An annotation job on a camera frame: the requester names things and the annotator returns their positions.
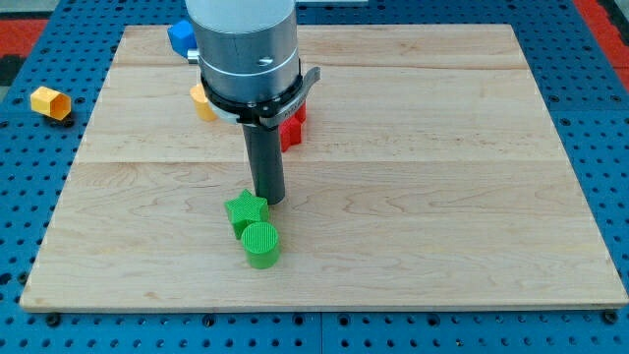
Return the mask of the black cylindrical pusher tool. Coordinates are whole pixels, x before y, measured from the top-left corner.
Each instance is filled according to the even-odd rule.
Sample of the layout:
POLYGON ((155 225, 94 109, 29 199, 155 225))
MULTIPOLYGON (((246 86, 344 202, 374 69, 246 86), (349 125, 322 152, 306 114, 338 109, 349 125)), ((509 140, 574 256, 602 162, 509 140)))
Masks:
POLYGON ((285 198, 279 129, 245 125, 243 133, 256 195, 277 205, 285 198))

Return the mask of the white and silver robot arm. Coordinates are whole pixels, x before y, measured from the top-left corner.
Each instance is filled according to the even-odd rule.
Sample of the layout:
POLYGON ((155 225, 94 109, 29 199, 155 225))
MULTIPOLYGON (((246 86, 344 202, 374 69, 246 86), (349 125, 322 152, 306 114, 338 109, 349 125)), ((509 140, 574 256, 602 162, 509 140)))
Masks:
POLYGON ((187 0, 209 107, 243 129, 256 195, 285 198, 279 126, 306 102, 320 68, 301 70, 294 0, 187 0))

